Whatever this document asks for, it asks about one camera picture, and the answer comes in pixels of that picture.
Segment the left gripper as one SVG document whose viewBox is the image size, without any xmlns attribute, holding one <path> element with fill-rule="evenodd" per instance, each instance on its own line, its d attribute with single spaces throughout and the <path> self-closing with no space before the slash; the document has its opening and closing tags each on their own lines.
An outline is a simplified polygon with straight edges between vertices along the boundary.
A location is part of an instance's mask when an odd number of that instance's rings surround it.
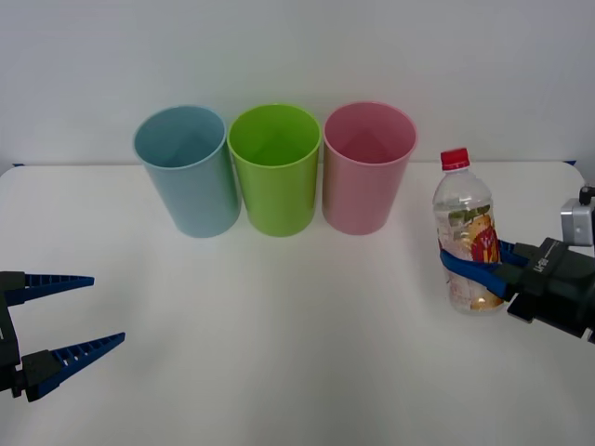
<svg viewBox="0 0 595 446">
<path fill-rule="evenodd" d="M 34 402 L 57 389 L 64 381 L 81 372 L 122 344 L 125 333 L 112 334 L 88 342 L 53 350 L 41 350 L 21 359 L 14 324 L 8 308 L 48 295 L 93 286 L 88 276 L 1 272 L 1 390 L 13 396 L 25 392 Z"/>
</svg>

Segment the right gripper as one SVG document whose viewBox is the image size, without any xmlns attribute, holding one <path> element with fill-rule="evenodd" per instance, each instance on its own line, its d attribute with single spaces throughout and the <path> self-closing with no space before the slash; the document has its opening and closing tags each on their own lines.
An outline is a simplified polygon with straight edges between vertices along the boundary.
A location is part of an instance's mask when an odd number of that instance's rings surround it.
<svg viewBox="0 0 595 446">
<path fill-rule="evenodd" d="M 594 342 L 594 258 L 547 238 L 541 245 L 498 242 L 501 263 L 477 263 L 440 252 L 450 272 L 512 298 L 508 314 L 541 321 Z"/>
</svg>

